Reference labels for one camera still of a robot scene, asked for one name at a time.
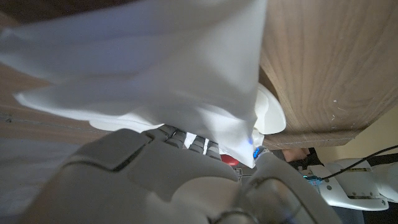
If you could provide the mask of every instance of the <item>black cable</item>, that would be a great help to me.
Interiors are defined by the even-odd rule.
[[[334,177],[334,176],[339,175],[339,174],[341,174],[343,172],[346,172],[347,170],[353,168],[354,166],[356,166],[356,165],[358,165],[358,164],[360,164],[360,163],[362,163],[362,162],[364,162],[364,161],[366,161],[366,160],[368,160],[368,159],[370,159],[370,158],[372,158],[372,157],[374,157],[374,156],[376,156],[376,155],[378,155],[380,153],[390,151],[391,149],[396,149],[397,147],[398,147],[398,145],[395,145],[395,146],[388,147],[387,149],[383,149],[383,150],[377,151],[377,152],[375,152],[375,153],[373,153],[373,154],[371,154],[369,156],[366,156],[365,158],[361,159],[360,161],[354,163],[353,165],[340,170],[339,172],[335,172],[332,175],[329,175],[327,177],[323,177],[322,180],[329,179],[330,177]]]

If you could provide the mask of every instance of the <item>wood grain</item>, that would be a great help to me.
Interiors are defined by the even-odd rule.
[[[398,103],[398,2],[270,0],[261,67],[287,118],[264,145],[341,145]]]

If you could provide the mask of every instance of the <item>wooden desk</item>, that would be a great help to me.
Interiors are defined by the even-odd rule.
[[[0,11],[26,23],[124,2],[2,1]],[[344,145],[398,104],[397,5],[269,0],[259,81],[278,97],[287,128],[266,136],[265,146]],[[0,72],[0,137],[84,143],[107,133],[18,105],[12,92],[46,83],[5,66]]]

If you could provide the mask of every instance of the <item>white plastic part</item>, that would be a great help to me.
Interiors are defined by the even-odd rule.
[[[398,203],[398,162],[372,167],[380,194]]]
[[[4,29],[0,62],[53,85],[15,95],[96,128],[169,124],[254,165],[265,0],[148,0]]]
[[[285,113],[278,99],[261,84],[257,90],[256,115],[254,127],[261,134],[275,134],[286,128]]]
[[[317,177],[326,177],[350,166],[356,161],[358,159],[344,159],[325,164],[326,167],[317,165],[308,166],[307,169]],[[370,165],[365,162],[354,168],[368,169]],[[379,195],[373,179],[373,173],[352,172],[348,176],[346,174],[342,173],[336,177],[329,178],[328,182],[324,180],[320,185],[315,186],[329,205],[364,211],[381,211],[389,208],[388,202]],[[348,196],[354,196],[353,192],[357,196],[368,196],[369,198],[349,198]]]

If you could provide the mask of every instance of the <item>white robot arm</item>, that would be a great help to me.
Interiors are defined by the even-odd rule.
[[[241,185],[220,160],[203,155],[197,137],[162,126],[121,129],[72,155],[47,183],[21,223],[340,223],[291,166],[262,148],[257,171]]]

